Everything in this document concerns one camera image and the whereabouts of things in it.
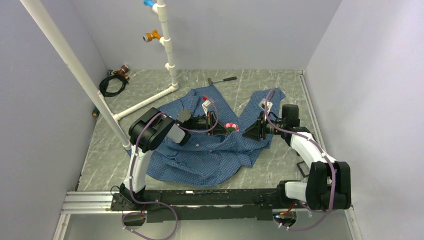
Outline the pink flower brooch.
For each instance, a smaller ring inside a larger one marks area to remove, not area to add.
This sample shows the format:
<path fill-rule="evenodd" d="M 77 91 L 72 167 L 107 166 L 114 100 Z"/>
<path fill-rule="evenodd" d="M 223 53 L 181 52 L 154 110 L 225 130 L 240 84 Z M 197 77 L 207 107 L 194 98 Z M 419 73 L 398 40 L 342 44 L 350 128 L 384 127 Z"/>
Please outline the pink flower brooch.
<path fill-rule="evenodd" d="M 235 123 L 229 122 L 224 125 L 225 129 L 229 132 L 239 132 L 239 126 Z"/>

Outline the blue checkered shirt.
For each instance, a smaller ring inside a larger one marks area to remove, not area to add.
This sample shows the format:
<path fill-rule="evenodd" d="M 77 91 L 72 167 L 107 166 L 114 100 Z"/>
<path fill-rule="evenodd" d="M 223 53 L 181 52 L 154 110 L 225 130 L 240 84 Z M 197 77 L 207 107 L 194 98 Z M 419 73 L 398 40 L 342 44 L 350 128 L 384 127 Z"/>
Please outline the blue checkered shirt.
<path fill-rule="evenodd" d="M 255 91 L 240 116 L 235 115 L 212 85 L 192 89 L 184 97 L 157 108 L 173 119 L 177 118 L 181 109 L 190 110 L 194 117 L 202 116 L 205 114 L 203 98 L 207 98 L 212 104 L 208 111 L 215 111 L 223 125 L 237 124 L 239 132 L 233 131 L 229 135 L 192 132 L 183 146 L 165 138 L 151 155 L 146 176 L 161 181 L 212 187 L 233 176 L 240 167 L 252 167 L 261 150 L 270 146 L 271 138 L 255 141 L 243 137 L 242 133 L 263 112 L 259 103 L 267 94 L 267 90 Z"/>

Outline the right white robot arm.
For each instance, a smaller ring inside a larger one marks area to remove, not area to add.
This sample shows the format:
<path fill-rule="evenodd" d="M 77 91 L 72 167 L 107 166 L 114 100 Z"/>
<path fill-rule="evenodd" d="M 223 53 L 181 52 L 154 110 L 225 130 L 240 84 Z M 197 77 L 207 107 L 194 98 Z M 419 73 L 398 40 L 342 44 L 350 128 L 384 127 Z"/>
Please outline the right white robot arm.
<path fill-rule="evenodd" d="M 261 141 L 268 135 L 278 135 L 302 158 L 297 163 L 301 169 L 306 164 L 308 173 L 301 172 L 307 182 L 283 180 L 276 188 L 275 200 L 282 207 L 294 201 L 306 204 L 314 211 L 346 210 L 351 207 L 351 168 L 345 161 L 337 161 L 324 152 L 314 135 L 300 125 L 299 108 L 284 104 L 281 117 L 270 120 L 264 112 L 248 127 L 243 137 Z"/>

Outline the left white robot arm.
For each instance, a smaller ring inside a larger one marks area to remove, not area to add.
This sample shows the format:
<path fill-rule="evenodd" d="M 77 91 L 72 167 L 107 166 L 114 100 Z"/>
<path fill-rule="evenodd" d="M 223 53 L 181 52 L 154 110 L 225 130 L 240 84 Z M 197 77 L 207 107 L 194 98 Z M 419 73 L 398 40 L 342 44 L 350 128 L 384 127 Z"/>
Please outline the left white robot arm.
<path fill-rule="evenodd" d="M 218 120 L 215 111 L 192 116 L 191 111 L 185 108 L 174 119 L 152 107 L 130 126 L 131 160 L 127 176 L 119 187 L 119 194 L 129 209 L 137 210 L 146 201 L 146 175 L 154 151 L 166 138 L 183 146 L 189 141 L 191 133 L 226 136 L 230 131 Z"/>

